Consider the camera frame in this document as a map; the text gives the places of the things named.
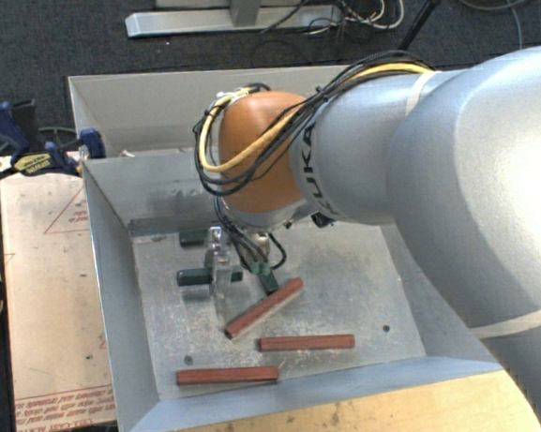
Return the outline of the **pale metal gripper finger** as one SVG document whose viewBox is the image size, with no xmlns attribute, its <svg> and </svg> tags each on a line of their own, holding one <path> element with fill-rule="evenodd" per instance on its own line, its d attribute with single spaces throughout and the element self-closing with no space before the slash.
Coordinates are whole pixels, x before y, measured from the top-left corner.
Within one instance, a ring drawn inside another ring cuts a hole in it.
<svg viewBox="0 0 541 432">
<path fill-rule="evenodd" d="M 232 284 L 232 266 L 214 265 L 211 269 L 210 294 L 217 310 L 223 306 Z"/>
<path fill-rule="evenodd" d="M 206 241 L 209 267 L 227 265 L 230 262 L 230 250 L 225 230 L 219 225 L 211 226 Z"/>
</svg>

